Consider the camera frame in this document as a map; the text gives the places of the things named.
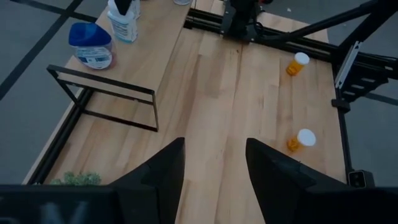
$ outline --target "metal bracket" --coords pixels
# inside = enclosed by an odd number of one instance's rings
[[[332,99],[331,106],[337,108],[343,113],[348,113],[351,110],[349,103],[345,100]]]
[[[359,48],[362,42],[356,41],[354,45],[349,49],[346,57],[344,58],[344,62],[338,71],[336,80],[335,80],[335,88],[341,89],[344,85],[344,81],[348,76],[348,72],[351,70],[351,66],[354,64],[355,58],[359,52]]]

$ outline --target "white label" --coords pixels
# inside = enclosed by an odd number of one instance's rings
[[[112,52],[106,47],[78,47],[76,55],[81,63],[95,69],[104,69],[112,62]]]
[[[109,18],[112,23],[112,30],[116,37],[127,42],[133,42],[137,38],[136,21],[133,19],[129,24],[120,23]]]

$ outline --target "white bottle cap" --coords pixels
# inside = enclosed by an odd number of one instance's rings
[[[301,129],[298,132],[297,140],[304,146],[313,146],[317,142],[314,133],[309,129]]]
[[[302,52],[295,54],[294,60],[301,65],[306,65],[306,64],[310,63],[310,57]]]

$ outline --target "wood grain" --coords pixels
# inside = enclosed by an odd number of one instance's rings
[[[200,7],[208,7],[203,2]],[[210,10],[222,13],[222,2]],[[265,15],[268,26],[304,24]],[[312,36],[327,41],[325,31]],[[159,86],[158,133],[83,115],[47,180],[64,172],[99,172],[103,183],[136,168],[177,137],[185,137],[185,181],[177,223],[264,223],[249,180],[246,138],[257,138],[304,164],[345,181],[329,64],[311,59],[297,77],[293,55],[183,29]],[[96,97],[89,106],[153,122],[141,104]],[[286,140],[310,128],[317,144],[291,154]]]

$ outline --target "gray floor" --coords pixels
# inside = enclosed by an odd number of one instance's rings
[[[72,0],[37,0],[67,8]],[[306,23],[354,8],[363,0],[275,0],[267,11]],[[84,0],[76,12],[98,17],[106,0]],[[0,19],[6,21],[0,35],[0,83],[59,17],[29,6],[0,1]],[[330,42],[339,44],[363,18],[328,30]],[[40,153],[53,128],[68,106],[68,98],[45,71],[48,64],[64,65],[72,54],[67,44],[69,19],[29,65],[17,83],[0,101],[0,184],[20,183]],[[394,15],[363,45],[362,51],[398,57],[398,14]],[[375,91],[398,99],[398,83],[391,81]],[[396,170],[398,107],[367,98],[351,104],[346,115],[351,159],[355,169],[373,172],[377,185],[398,185]]]

